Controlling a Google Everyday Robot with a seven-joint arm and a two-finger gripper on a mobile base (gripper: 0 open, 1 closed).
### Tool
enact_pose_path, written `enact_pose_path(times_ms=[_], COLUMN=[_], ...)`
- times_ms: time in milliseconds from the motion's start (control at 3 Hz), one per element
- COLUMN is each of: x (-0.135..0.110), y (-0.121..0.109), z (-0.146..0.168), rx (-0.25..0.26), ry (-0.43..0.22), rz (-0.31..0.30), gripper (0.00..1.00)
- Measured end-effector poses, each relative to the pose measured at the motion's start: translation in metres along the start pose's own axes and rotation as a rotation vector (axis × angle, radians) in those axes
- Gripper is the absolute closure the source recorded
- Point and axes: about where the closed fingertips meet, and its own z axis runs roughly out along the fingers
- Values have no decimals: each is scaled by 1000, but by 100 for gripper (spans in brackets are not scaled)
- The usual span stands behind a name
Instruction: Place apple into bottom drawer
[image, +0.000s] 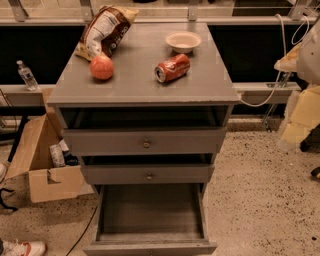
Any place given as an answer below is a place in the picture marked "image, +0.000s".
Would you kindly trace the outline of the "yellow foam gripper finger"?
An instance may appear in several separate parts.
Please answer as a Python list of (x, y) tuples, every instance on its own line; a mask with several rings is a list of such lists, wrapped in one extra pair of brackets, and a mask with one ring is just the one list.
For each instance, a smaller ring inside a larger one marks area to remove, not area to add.
[(297, 71), (297, 58), (301, 44), (295, 45), (284, 57), (279, 59), (274, 68), (282, 72), (296, 72)]
[(320, 86), (311, 84), (289, 97), (279, 129), (279, 147), (295, 149), (320, 124)]

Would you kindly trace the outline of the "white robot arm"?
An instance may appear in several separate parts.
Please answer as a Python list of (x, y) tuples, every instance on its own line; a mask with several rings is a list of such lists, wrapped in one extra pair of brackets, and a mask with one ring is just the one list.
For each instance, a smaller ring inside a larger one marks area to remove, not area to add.
[(276, 62), (274, 68), (296, 72), (300, 79), (308, 83), (301, 93), (293, 93), (287, 103), (278, 145), (288, 151), (320, 125), (320, 19), (301, 43)]

